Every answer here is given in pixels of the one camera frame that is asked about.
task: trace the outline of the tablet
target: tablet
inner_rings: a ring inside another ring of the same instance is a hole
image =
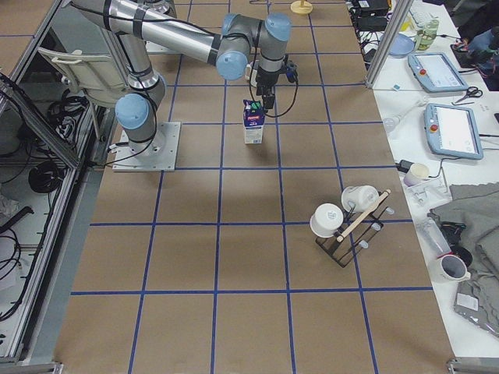
[[[424,112],[426,139],[433,153],[481,160],[480,136],[469,108],[428,104]]]
[[[407,61],[427,92],[456,92],[468,88],[468,83],[443,53],[410,54]]]

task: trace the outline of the blue joint cap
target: blue joint cap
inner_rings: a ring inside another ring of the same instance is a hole
[[[265,20],[265,27],[270,35],[279,41],[288,41],[291,34],[291,20],[282,13],[271,13]]]
[[[229,31],[229,29],[231,28],[231,25],[232,25],[232,21],[236,17],[237,17],[237,14],[235,14],[235,13],[229,13],[227,16],[225,16],[224,22],[221,25],[221,34],[222,35],[227,35],[228,34],[228,31]]]
[[[138,93],[128,93],[118,100],[115,112],[123,128],[135,130],[147,120],[149,102]]]
[[[239,51],[228,51],[217,58],[218,74],[227,80],[236,80],[244,75],[248,58]]]

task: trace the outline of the yellow disc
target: yellow disc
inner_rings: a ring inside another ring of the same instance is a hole
[[[313,6],[309,2],[298,0],[291,4],[291,11],[296,14],[309,14],[312,12]]]

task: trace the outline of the wooden handle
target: wooden handle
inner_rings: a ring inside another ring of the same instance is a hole
[[[379,205],[391,194],[390,189],[386,189],[383,193],[377,198],[375,202],[373,202],[369,208],[367,208],[362,214],[360,214],[355,221],[353,221],[337,238],[336,241],[338,243],[343,242],[343,240],[349,236],[349,234],[355,230],[357,226],[359,226],[362,221],[366,219],[372,212],[374,212]]]

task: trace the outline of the blue plate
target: blue plate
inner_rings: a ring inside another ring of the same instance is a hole
[[[414,50],[414,45],[415,43],[410,37],[399,34],[391,45],[389,55],[396,58],[403,58]]]

